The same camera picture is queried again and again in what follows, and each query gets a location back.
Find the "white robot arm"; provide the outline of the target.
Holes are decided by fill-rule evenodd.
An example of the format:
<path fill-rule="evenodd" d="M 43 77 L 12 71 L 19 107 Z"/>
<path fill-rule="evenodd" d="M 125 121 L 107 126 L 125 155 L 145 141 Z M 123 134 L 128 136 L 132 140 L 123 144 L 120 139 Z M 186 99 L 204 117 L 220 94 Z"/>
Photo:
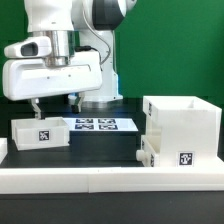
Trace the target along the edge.
<path fill-rule="evenodd" d="M 7 46 L 3 93 L 28 100 L 66 95 L 74 112 L 120 101 L 115 29 L 137 0 L 24 0 L 29 37 Z"/>

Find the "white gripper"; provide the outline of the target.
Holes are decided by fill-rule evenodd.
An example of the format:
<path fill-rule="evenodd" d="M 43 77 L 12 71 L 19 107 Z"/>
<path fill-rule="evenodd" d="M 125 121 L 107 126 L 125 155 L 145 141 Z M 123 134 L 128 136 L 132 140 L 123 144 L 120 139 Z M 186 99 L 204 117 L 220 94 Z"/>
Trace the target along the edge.
<path fill-rule="evenodd" d="M 102 85 L 99 53 L 78 52 L 65 67 L 49 68 L 42 59 L 8 60 L 3 66 L 3 93 L 13 101 L 32 99 L 35 118 L 43 120 L 39 99 L 99 89 Z M 72 111 L 80 113 L 84 95 L 73 96 Z"/>

